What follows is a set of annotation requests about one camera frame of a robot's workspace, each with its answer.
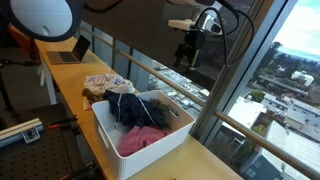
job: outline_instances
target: storage bin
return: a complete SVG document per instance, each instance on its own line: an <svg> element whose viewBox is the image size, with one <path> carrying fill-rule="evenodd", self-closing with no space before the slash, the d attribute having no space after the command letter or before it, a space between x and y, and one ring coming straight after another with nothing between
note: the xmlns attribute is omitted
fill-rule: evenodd
<svg viewBox="0 0 320 180"><path fill-rule="evenodd" d="M147 101L158 99L161 103L168 105L170 109L175 110L177 116L172 112L169 115L168 123L171 134L130 156L122 157L118 153L117 147L121 137L130 129L121 123L116 123L115 117L110 112L108 101L97 102L92 105L96 129L100 134L100 142L103 144L111 169L117 179L120 180L129 178L179 146L185 140L195 122L195 119L190 114L161 91L149 91L137 94L137 96Z"/></svg>

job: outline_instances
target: laptop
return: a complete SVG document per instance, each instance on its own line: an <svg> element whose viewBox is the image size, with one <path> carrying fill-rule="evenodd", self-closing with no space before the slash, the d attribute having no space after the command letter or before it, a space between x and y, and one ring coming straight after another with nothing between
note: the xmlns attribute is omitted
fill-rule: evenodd
<svg viewBox="0 0 320 180"><path fill-rule="evenodd" d="M80 36L72 51L48 51L47 55L51 64L77 64L81 63L91 42Z"/></svg>

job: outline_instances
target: metal bar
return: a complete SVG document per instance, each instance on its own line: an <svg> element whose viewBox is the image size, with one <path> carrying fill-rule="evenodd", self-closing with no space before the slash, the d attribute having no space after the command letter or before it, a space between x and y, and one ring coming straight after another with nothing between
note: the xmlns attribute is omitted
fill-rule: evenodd
<svg viewBox="0 0 320 180"><path fill-rule="evenodd" d="M100 37L98 34L91 32L90 30L84 28L84 27L80 27L80 30L87 32L88 34L91 34L92 36L94 36L95 38L97 38L99 41L103 42L104 44L108 45L109 47L113 48L113 45L108 42L107 40L103 39L102 37Z"/></svg>
<svg viewBox="0 0 320 180"><path fill-rule="evenodd" d="M173 89L177 90L178 92L180 92L181 94L185 95L187 98L191 99L193 102L197 103L198 105L200 105L201 107L204 106L204 102L201 101L199 98L197 98L196 96L194 96L193 94L191 94L190 92L186 91L185 89L183 89L182 87L176 85L175 83L173 83L172 81L168 80L167 78L163 77L161 74L159 74L156 70L150 68L149 66L141 63L140 61L136 60L135 58L133 58L132 56L126 54L125 52L121 51L121 50L117 50L117 52L119 54L121 54L122 56L124 56L125 58L127 58L128 60L134 62L135 64L137 64L139 67L143 68L144 70L148 71L149 73L151 73L152 75L154 75L156 78L160 79L161 81L167 83L169 86L171 86Z"/></svg>
<svg viewBox="0 0 320 180"><path fill-rule="evenodd" d="M320 178L320 172L314 170L313 168L310 168L308 165L299 161L297 158L283 151L282 149L275 146L271 142L267 141L265 138L261 137L260 135L252 132L241 123L225 115L223 112L215 111L214 115L220 118L221 120L223 120L224 122L228 123L229 125L231 125L236 130L243 133L246 137L258 143L261 147L265 148L266 150L268 150L269 152L271 152L272 154L274 154L275 156L283 160L285 163L288 163L290 166L292 166L302 174L308 176L310 179Z"/></svg>

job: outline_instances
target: wooden desk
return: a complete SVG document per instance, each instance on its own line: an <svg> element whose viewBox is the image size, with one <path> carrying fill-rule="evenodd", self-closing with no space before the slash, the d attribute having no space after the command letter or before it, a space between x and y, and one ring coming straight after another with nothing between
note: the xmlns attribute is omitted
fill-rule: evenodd
<svg viewBox="0 0 320 180"><path fill-rule="evenodd" d="M78 117L79 126L86 138L104 176L107 179L116 179L107 159L104 156L102 145L98 141L98 132L94 127L94 115L91 110L82 108L83 97L81 92L86 76L113 73L110 67L102 62L91 51L88 51L81 64L51 65L46 51L72 50L76 40L71 38L59 43L36 41L40 51L43 70L51 103L56 103L52 86L52 77L55 79L70 110ZM138 172L130 179L241 179L234 171L208 151L193 137L188 136L186 141L155 163Z"/></svg>

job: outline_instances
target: clothing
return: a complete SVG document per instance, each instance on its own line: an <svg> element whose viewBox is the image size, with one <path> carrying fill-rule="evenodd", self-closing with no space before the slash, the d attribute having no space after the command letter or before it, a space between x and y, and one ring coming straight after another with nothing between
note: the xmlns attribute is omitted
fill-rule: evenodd
<svg viewBox="0 0 320 180"><path fill-rule="evenodd" d="M91 109L93 103L103 100L102 96L106 89L118 93L133 93L135 91L129 80L123 79L117 74L87 76L82 91L82 96L85 97L83 109Z"/></svg>
<svg viewBox="0 0 320 180"><path fill-rule="evenodd" d="M106 90L103 99L109 101L111 113L116 117L117 122L128 126L155 125L160 129L168 127L166 114L162 109L134 94Z"/></svg>
<svg viewBox="0 0 320 180"><path fill-rule="evenodd" d="M125 134L118 145L118 153L121 156L129 156L144 147L160 140L169 133L153 127L134 126L127 134Z"/></svg>

